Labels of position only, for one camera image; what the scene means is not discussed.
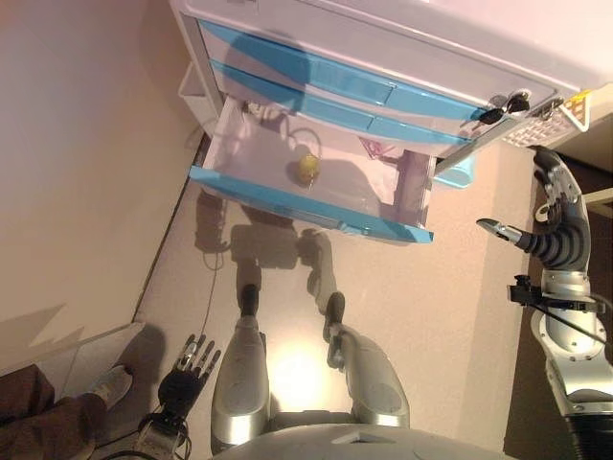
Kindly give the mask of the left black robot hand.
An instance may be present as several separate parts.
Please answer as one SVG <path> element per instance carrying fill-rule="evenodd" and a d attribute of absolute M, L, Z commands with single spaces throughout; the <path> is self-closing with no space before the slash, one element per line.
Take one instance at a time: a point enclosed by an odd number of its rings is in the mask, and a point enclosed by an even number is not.
<path fill-rule="evenodd" d="M 212 375 L 221 356 L 205 334 L 190 335 L 158 389 L 162 414 L 171 420 L 185 420 Z"/>

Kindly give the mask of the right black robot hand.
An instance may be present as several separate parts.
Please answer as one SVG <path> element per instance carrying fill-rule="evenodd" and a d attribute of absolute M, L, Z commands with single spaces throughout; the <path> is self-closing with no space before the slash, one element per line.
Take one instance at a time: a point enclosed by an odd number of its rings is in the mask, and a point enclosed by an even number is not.
<path fill-rule="evenodd" d="M 543 146 L 532 146 L 531 150 L 534 177 L 548 198 L 553 220 L 550 229 L 536 234 L 492 218 L 480 218 L 476 224 L 537 258 L 546 269 L 585 273 L 591 254 L 591 234 L 579 184 L 557 152 Z"/>

